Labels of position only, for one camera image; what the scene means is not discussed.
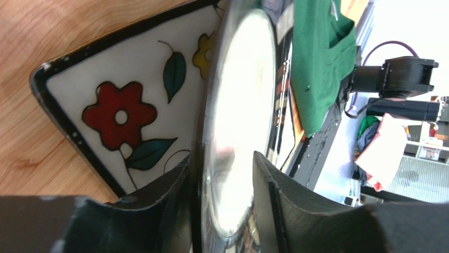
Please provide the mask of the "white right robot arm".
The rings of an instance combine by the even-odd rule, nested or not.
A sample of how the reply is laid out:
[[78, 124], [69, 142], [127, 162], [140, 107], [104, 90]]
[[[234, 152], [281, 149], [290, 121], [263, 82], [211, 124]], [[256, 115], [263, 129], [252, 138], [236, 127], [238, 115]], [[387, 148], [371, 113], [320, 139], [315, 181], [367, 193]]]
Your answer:
[[437, 102], [409, 101], [408, 98], [432, 92], [433, 70], [439, 67], [434, 60], [414, 56], [387, 59], [381, 66], [357, 66], [349, 76], [349, 92], [377, 93], [355, 113], [345, 111], [351, 119], [363, 112], [374, 116], [388, 113], [397, 119], [436, 122], [440, 112]]

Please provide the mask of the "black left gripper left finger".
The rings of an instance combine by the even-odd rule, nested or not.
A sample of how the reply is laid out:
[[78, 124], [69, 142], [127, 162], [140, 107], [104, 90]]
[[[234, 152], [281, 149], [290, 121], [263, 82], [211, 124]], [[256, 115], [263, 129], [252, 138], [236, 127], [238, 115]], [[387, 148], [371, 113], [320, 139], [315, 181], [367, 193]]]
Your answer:
[[2, 196], [1, 252], [189, 252], [189, 161], [116, 203]]

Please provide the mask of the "square floral ceramic plate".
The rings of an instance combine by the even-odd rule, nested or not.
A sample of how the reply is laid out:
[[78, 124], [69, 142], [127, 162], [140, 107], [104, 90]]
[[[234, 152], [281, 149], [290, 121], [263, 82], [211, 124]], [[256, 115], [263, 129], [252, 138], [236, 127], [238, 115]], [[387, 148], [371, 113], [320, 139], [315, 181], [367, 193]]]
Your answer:
[[[229, 1], [188, 1], [43, 63], [33, 94], [118, 196], [175, 167], [194, 147], [214, 45]], [[299, 141], [289, 87], [277, 163]]]

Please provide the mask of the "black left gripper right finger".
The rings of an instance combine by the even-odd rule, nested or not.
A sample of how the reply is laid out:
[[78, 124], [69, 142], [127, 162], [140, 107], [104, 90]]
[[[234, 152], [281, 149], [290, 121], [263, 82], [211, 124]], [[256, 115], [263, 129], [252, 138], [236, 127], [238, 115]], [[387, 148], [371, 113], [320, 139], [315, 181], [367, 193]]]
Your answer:
[[253, 154], [262, 252], [448, 252], [448, 204], [346, 206], [307, 189]]

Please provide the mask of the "round black rimmed plate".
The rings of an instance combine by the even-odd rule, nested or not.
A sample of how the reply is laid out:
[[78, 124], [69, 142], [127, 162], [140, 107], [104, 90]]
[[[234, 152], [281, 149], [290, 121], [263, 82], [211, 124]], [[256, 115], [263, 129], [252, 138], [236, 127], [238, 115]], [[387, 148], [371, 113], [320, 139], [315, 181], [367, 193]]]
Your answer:
[[253, 154], [277, 163], [289, 109], [293, 1], [229, 1], [214, 45], [191, 167], [193, 252], [259, 252]]

